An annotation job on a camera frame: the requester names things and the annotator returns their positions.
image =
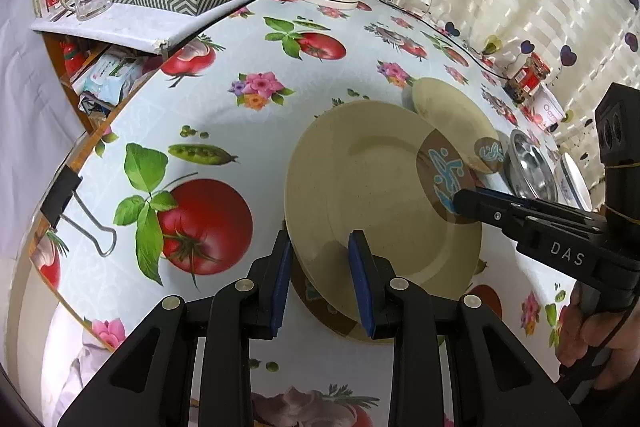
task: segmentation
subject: metal bowl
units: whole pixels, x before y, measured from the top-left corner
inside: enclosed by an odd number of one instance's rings
[[[558,203],[558,189],[551,168],[540,149],[518,129],[511,133],[504,172],[516,196]]]

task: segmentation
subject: green pea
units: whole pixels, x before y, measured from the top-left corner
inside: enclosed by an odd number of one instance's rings
[[[224,149],[215,145],[207,144],[176,144],[170,145],[168,153],[171,156],[180,158],[200,165],[226,165],[235,162],[238,156],[232,156]]]

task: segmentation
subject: tablecloth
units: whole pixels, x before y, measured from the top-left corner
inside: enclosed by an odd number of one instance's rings
[[[257,0],[205,30],[137,93],[81,169],[78,193],[98,220],[117,224],[117,245],[102,258],[61,221],[57,237],[68,252],[53,248],[60,271],[52,281],[60,298],[116,347],[164,296],[200,299],[244,277],[254,259],[271,252],[281,228],[287,163],[306,127],[353,100],[401,105],[417,78],[440,78],[464,92],[501,136],[522,129],[553,166],[553,139],[524,117],[495,74],[444,34],[377,0],[349,12]],[[508,191],[500,173],[479,180]],[[106,248],[110,236],[75,201],[65,214]],[[226,232],[207,228],[212,220]],[[209,234],[222,245],[215,259]],[[469,290],[502,316],[552,378],[573,283],[516,253],[500,230],[482,226]],[[445,357],[445,345],[440,349]],[[392,346],[336,335],[293,290],[277,338],[252,341],[250,351],[260,422],[386,425]],[[446,412],[451,418],[450,404]]]

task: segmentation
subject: silver screw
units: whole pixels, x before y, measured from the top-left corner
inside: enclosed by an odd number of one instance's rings
[[[239,292],[248,292],[254,289],[254,282],[251,279],[240,279],[236,281],[236,290]]]
[[[162,301],[162,308],[165,310],[175,310],[178,306],[180,306],[180,298],[175,295],[165,297]]]
[[[389,281],[389,286],[394,290],[406,290],[409,288],[409,281],[407,279],[403,279],[402,277],[395,277]]]
[[[465,295],[462,301],[470,308],[479,308],[482,304],[481,299],[477,295]]]

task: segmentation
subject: white shelf top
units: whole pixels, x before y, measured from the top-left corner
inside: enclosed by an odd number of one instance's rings
[[[45,18],[36,19],[30,27],[34,31],[84,37],[159,55],[192,33],[251,1],[229,1],[197,17],[114,3],[104,13],[84,22],[80,22],[74,15],[65,15],[56,22]]]

